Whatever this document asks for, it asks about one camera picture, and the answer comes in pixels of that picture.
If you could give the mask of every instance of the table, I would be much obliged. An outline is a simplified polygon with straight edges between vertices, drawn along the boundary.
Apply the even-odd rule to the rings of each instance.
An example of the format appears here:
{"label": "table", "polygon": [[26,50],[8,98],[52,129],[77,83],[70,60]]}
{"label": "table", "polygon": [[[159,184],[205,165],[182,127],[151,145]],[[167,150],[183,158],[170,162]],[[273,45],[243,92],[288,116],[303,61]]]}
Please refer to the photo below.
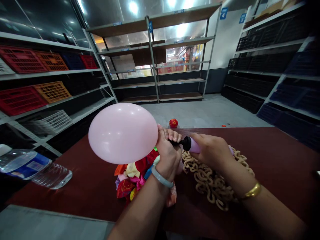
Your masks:
{"label": "table", "polygon": [[[311,200],[317,191],[319,154],[274,127],[177,129],[183,136],[191,132],[223,137],[240,150],[256,178],[301,219],[308,222]],[[56,160],[73,172],[61,189],[49,190],[34,183],[18,191],[9,204],[83,217],[116,221],[125,199],[116,198],[116,165],[98,158],[82,138]],[[193,174],[176,177],[177,203],[165,209],[160,227],[184,235],[217,239],[257,237],[252,218],[241,204],[221,211],[195,190]]]}

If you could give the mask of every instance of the tan chain garland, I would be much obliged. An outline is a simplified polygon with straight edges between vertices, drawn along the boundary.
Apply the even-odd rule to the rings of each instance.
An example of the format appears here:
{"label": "tan chain garland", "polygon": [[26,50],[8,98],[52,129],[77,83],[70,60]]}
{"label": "tan chain garland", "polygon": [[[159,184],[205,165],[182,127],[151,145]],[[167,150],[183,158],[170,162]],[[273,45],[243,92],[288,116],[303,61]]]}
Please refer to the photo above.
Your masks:
{"label": "tan chain garland", "polygon": [[[231,148],[234,158],[254,176],[253,170],[246,162],[247,158],[241,155],[240,151]],[[228,211],[228,202],[238,202],[231,186],[228,186],[221,175],[193,158],[188,151],[183,151],[182,159],[184,161],[183,171],[186,174],[188,170],[194,172],[194,179],[197,182],[196,190],[201,194],[207,193],[207,199],[210,203],[215,203],[222,211]]]}

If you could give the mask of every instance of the white plastic crate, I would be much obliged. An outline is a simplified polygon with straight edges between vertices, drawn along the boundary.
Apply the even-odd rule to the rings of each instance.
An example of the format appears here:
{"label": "white plastic crate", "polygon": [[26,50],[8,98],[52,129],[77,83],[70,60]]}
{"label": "white plastic crate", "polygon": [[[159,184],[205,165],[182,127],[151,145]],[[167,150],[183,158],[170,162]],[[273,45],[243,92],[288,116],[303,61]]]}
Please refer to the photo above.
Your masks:
{"label": "white plastic crate", "polygon": [[73,124],[64,110],[36,113],[19,123],[36,135],[57,134]]}
{"label": "white plastic crate", "polygon": [[15,74],[15,72],[0,58],[0,75]]}

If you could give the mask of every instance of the pink balloon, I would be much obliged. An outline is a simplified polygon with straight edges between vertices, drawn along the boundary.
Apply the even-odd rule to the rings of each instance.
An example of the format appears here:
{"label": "pink balloon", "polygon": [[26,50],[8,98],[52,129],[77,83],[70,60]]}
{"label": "pink balloon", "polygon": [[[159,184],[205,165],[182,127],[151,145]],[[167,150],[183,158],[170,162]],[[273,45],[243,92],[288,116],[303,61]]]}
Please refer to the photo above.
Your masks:
{"label": "pink balloon", "polygon": [[136,162],[157,143],[158,126],[143,107],[117,103],[99,112],[89,128],[89,143],[101,159],[115,164]]}

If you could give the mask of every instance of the metal shelving unit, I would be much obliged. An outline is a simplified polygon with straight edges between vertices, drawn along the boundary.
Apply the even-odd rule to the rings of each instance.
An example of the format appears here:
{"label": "metal shelving unit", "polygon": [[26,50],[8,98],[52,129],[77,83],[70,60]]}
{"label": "metal shelving unit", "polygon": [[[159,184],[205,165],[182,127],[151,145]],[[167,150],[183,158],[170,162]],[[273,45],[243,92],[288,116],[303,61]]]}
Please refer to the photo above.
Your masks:
{"label": "metal shelving unit", "polygon": [[[260,25],[262,24],[265,24],[271,20],[274,20],[278,17],[281,17],[285,14],[288,14],[302,6],[304,6],[305,3],[304,2],[301,2],[301,3],[298,3],[284,11],[281,11],[267,19],[264,19],[250,27],[247,27],[247,28],[243,28],[241,33],[240,33],[240,37],[242,36],[243,33],[245,33],[246,31],[249,31],[251,29],[254,29],[256,27],[259,27]],[[304,38],[304,39],[299,39],[299,40],[295,40],[295,41],[290,41],[290,42],[285,42],[285,43],[279,43],[279,44],[274,44],[274,45],[269,45],[269,46],[263,46],[263,47],[258,47],[258,48],[252,48],[252,49],[246,49],[246,50],[241,50],[241,51],[236,51],[233,55],[233,58],[235,58],[235,55],[236,54],[241,54],[241,53],[249,53],[249,52],[254,52],[254,51],[260,51],[260,50],[266,50],[266,49],[273,49],[273,48],[278,48],[278,47],[286,47],[286,46],[290,46],[290,45],[295,45],[295,44],[300,44],[300,48],[297,52],[303,52],[306,47],[308,46],[308,44],[312,41],[315,41],[315,37],[307,37],[307,38]],[[257,74],[257,75],[266,75],[266,76],[275,76],[275,77],[279,77],[278,81],[276,82],[275,86],[273,87],[273,89],[271,90],[271,92],[269,93],[269,95],[267,97],[261,97],[261,96],[258,96],[258,95],[255,95],[253,93],[250,93],[250,92],[247,92],[247,91],[243,91],[241,89],[237,89],[237,88],[234,88],[234,87],[231,87],[231,88],[234,88],[238,91],[241,91],[241,92],[245,92],[249,95],[252,95],[252,96],[255,96],[255,97],[258,97],[258,98],[261,98],[261,99],[264,99],[264,103],[262,104],[262,106],[268,102],[272,102],[273,104],[276,104],[278,106],[281,106],[281,107],[284,107],[284,108],[287,108],[291,111],[294,111],[294,112],[297,112],[297,113],[300,113],[300,114],[303,114],[303,115],[306,115],[306,116],[309,116],[311,118],[314,118],[314,119],[317,119],[317,120],[320,120],[320,117],[319,116],[316,116],[312,113],[309,113],[305,110],[302,110],[302,109],[297,109],[297,108],[293,108],[293,107],[290,107],[290,106],[287,106],[283,103],[280,103],[278,101],[272,101],[270,100],[270,97],[272,96],[272,94],[277,90],[277,87],[279,86],[279,84],[281,84],[286,78],[295,78],[295,79],[302,79],[302,80],[312,80],[312,81],[320,81],[320,77],[319,76],[304,76],[304,75],[292,75],[292,74],[284,74],[284,73],[268,73],[268,72],[256,72],[256,71],[243,71],[243,70],[236,70],[236,69],[230,69],[228,73],[230,72],[239,72],[239,73],[249,73],[249,74]]]}
{"label": "metal shelving unit", "polygon": [[[150,50],[152,67],[145,68],[145,69],[151,69],[152,75],[154,76],[154,82],[138,83],[138,84],[125,84],[125,85],[120,85],[118,87],[115,87],[113,89],[117,90],[117,89],[153,87],[154,86],[156,89],[156,95],[125,98],[122,100],[122,102],[130,102],[130,103],[158,102],[158,103],[160,103],[163,101],[172,101],[172,100],[202,99],[203,95],[205,94],[205,90],[206,90],[209,69],[210,69],[210,63],[211,63],[211,58],[212,58],[212,51],[213,51],[213,47],[214,47],[214,41],[215,41],[215,37],[216,37],[217,29],[218,29],[219,18],[220,18],[221,5],[222,5],[222,2],[220,2],[219,4],[204,5],[204,6],[193,7],[193,8],[189,8],[189,9],[181,9],[178,11],[173,11],[173,12],[168,12],[168,13],[163,13],[163,14],[158,14],[158,15],[153,15],[153,16],[146,16],[145,18],[133,19],[131,21],[116,22],[116,23],[112,23],[112,24],[107,24],[107,25],[103,25],[103,26],[98,26],[98,27],[86,29],[86,31],[88,33],[98,35],[98,36],[102,37],[104,40],[104,43],[106,46],[106,51],[96,52],[96,54],[100,55],[100,56],[110,57],[111,63],[112,63],[113,68],[115,70],[113,72],[107,71],[106,74],[126,73],[126,71],[120,72],[120,71],[116,70],[116,67],[113,63],[112,57],[127,55],[127,54],[142,53],[142,52],[146,52],[146,51]],[[209,18],[218,9],[219,9],[219,14],[217,17],[217,24],[215,27],[215,33],[213,36],[208,37],[207,33],[208,33]],[[200,21],[200,20],[207,20],[205,37],[155,44],[153,29],[164,28],[164,27],[179,25],[182,23],[190,23],[190,22],[195,22],[195,21]],[[124,47],[112,49],[112,50],[108,49],[107,43],[105,41],[106,37],[118,36],[118,35],[123,35],[123,34],[130,34],[130,33],[141,32],[141,31],[148,32],[148,39],[149,39],[148,45],[138,46],[138,47],[124,46]],[[212,44],[212,49],[211,49],[211,54],[210,54],[210,60],[203,61],[206,43],[211,40],[213,40],[213,44]],[[204,44],[201,62],[172,64],[172,65],[167,65],[167,66],[158,66],[157,63],[155,63],[154,51],[158,51],[159,49],[165,50],[168,48],[193,46],[193,45],[198,45],[198,44]],[[205,79],[202,79],[200,76],[199,78],[194,78],[194,79],[159,81],[159,74],[158,74],[159,68],[201,64],[201,70],[202,70],[203,63],[209,63],[208,71],[207,71],[207,75],[206,75]],[[127,70],[127,72],[135,72],[135,71],[139,71],[139,69],[128,69]],[[158,86],[184,84],[184,83],[197,83],[197,82],[199,83],[198,86],[200,86],[201,82],[205,83],[203,95],[201,95],[198,92],[181,93],[181,94],[162,94],[162,95],[158,93]]]}
{"label": "metal shelving unit", "polygon": [[[58,42],[51,42],[51,41],[47,41],[47,40],[42,40],[42,39],[37,39],[37,38],[31,38],[31,37],[25,37],[25,36],[21,36],[21,35],[16,35],[16,34],[10,34],[10,33],[5,33],[5,32],[0,32],[0,39],[6,39],[6,40],[12,40],[12,42],[17,43],[17,44],[28,44],[29,46],[32,45],[36,48],[54,48],[55,50],[61,50],[61,51],[76,51],[76,52],[93,52],[94,56],[96,57],[96,60],[98,62],[99,68],[98,69],[83,69],[83,70],[68,70],[68,71],[56,71],[56,72],[43,72],[43,73],[30,73],[30,74],[8,74],[8,75],[1,75],[0,76],[0,81],[9,81],[9,80],[15,80],[15,79],[24,79],[24,78],[34,78],[34,77],[46,77],[46,76],[55,76],[55,75],[62,75],[62,74],[74,74],[74,73],[85,73],[85,72],[96,72],[96,71],[101,71],[103,73],[103,76],[107,82],[107,84],[103,84],[100,86],[100,88],[91,90],[91,91],[87,91],[85,93],[76,95],[76,96],[72,96],[69,97],[67,99],[63,99],[61,101],[55,102],[55,103],[51,103],[48,104],[44,107],[41,108],[37,108],[16,116],[8,116],[5,113],[0,111],[0,125],[1,124],[9,124],[10,126],[14,127],[15,129],[21,131],[22,133],[24,133],[25,135],[27,135],[28,137],[30,137],[32,140],[35,141],[34,143],[34,149],[39,147],[39,146],[43,146],[46,149],[48,149],[49,151],[53,152],[54,154],[56,154],[57,156],[61,156],[61,153],[59,151],[57,151],[56,149],[54,149],[52,146],[50,146],[47,141],[50,140],[51,138],[53,138],[56,135],[48,135],[46,138],[40,138],[37,135],[35,135],[33,132],[31,132],[30,130],[26,129],[25,127],[23,127],[20,123],[18,123],[16,120],[25,116],[28,116],[30,114],[39,112],[41,110],[50,108],[52,106],[61,104],[63,102],[69,101],[71,99],[75,99],[78,98],[80,96],[83,96],[85,94],[100,90],[101,94],[103,95],[103,99],[101,99],[100,101],[92,104],[91,106],[88,106],[86,108],[83,108],[82,110],[80,110],[79,112],[73,114],[70,116],[70,118],[72,119],[73,123],[76,123],[78,121],[80,121],[81,119],[85,118],[86,116],[88,116],[89,114],[91,114],[92,112],[96,111],[97,109],[99,109],[100,107],[106,105],[107,103],[111,102],[112,100],[115,100],[116,102],[118,102],[116,96],[114,95],[114,92],[111,88],[109,79],[107,78],[107,76],[104,73],[104,69],[102,67],[101,62],[99,61],[99,58],[97,57],[96,50],[95,50],[95,45],[93,45],[93,43],[90,41],[90,39],[88,38],[88,36],[86,35],[88,43],[90,48],[84,48],[84,47],[79,47],[79,46],[73,46],[73,45],[68,45],[68,44],[63,44],[63,43],[58,43]],[[109,87],[112,95],[109,94],[105,88]]]}

